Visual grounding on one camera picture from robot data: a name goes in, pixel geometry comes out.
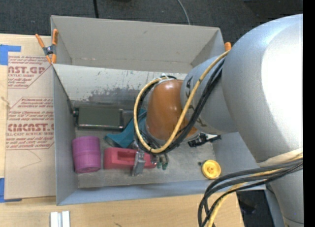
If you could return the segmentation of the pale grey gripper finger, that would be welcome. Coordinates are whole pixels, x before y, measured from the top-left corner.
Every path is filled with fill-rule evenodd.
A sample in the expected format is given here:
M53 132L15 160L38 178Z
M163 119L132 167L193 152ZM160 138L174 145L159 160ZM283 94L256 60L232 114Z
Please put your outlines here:
M138 162L139 162L139 152L137 151L135 153L134 164L131 170L131 176L137 176Z
M143 169L144 169L144 166L145 166L145 163L146 163L146 161L144 159L145 153L139 151L137 154L138 154L137 174L141 174L143 172Z

